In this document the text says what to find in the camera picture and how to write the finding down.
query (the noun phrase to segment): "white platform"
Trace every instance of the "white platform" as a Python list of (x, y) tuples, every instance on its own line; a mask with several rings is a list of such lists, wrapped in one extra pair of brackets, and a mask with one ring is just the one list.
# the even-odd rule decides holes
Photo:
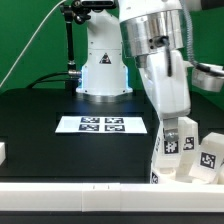
[(0, 211), (224, 212), (224, 186), (1, 183)]

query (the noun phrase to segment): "white block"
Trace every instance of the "white block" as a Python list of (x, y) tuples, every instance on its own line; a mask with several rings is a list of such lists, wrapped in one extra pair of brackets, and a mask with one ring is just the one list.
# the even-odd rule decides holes
[(0, 211), (82, 211), (82, 184), (0, 183)]
[(163, 122), (160, 122), (157, 140), (152, 155), (155, 168), (175, 168), (180, 164), (183, 142), (167, 142), (163, 134)]
[(178, 133), (179, 141), (168, 144), (164, 139), (163, 123), (160, 123), (152, 156), (155, 168), (176, 168), (183, 164), (193, 164), (198, 148), (198, 124), (188, 117), (180, 117)]
[(5, 143), (0, 142), (0, 165), (5, 161), (6, 153), (5, 153)]
[(123, 212), (224, 212), (219, 185), (121, 185)]
[(188, 117), (179, 118), (180, 138), (183, 138), (184, 147), (181, 154), (180, 166), (177, 175), (188, 175), (198, 151), (198, 124)]
[(120, 184), (83, 184), (82, 211), (120, 211)]
[(190, 176), (214, 182), (224, 158), (224, 135), (211, 133), (202, 140)]
[(169, 184), (175, 182), (175, 169), (157, 169), (151, 165), (150, 183), (151, 184)]

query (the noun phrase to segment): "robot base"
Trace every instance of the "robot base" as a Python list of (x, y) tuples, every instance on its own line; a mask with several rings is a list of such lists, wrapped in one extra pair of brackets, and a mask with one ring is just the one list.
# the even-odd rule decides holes
[(76, 94), (77, 98), (82, 100), (88, 100), (96, 103), (115, 103), (132, 99), (133, 93), (129, 92), (117, 96), (100, 96), (100, 95), (97, 96), (97, 95), (90, 95), (87, 93), (76, 93)]

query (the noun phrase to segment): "black cable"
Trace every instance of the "black cable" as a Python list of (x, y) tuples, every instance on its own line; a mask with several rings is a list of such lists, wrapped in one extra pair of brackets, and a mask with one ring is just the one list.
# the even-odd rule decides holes
[(61, 76), (61, 75), (68, 75), (68, 72), (56, 72), (56, 73), (51, 73), (49, 75), (42, 76), (42, 77), (38, 78), (37, 80), (35, 80), (34, 82), (32, 82), (31, 84), (29, 84), (26, 88), (32, 89), (33, 86), (35, 86), (37, 82), (43, 81), (44, 79)]
[(167, 60), (168, 60), (168, 76), (171, 77), (172, 76), (172, 61), (171, 61), (171, 54), (170, 54), (170, 42), (169, 39), (167, 37), (163, 37), (162, 38), (162, 42), (165, 46), (166, 49), (166, 55), (167, 55)]
[(27, 89), (32, 89), (35, 85), (39, 84), (39, 83), (49, 83), (49, 82), (72, 82), (72, 81), (76, 81), (78, 79), (55, 79), (55, 80), (42, 80), (42, 81), (37, 81), (37, 82), (33, 82), (32, 85), (28, 85), (26, 88)]

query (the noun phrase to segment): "black tabletop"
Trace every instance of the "black tabletop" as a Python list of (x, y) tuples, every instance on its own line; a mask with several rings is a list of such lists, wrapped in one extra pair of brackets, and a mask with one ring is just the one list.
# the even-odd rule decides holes
[[(197, 93), (191, 94), (191, 100), (189, 117), (199, 123), (200, 140), (210, 132), (224, 134), (224, 111)], [(64, 115), (142, 117), (148, 133), (56, 134), (57, 124)], [(80, 100), (65, 90), (7, 91), (0, 96), (0, 141), (7, 146), (0, 181), (148, 183), (158, 125), (157, 115), (142, 91), (135, 92), (132, 99), (110, 104)], [(0, 221), (158, 224), (202, 223), (203, 220), (206, 224), (221, 223), (224, 215), (36, 213), (32, 217), (30, 213), (1, 213)]]

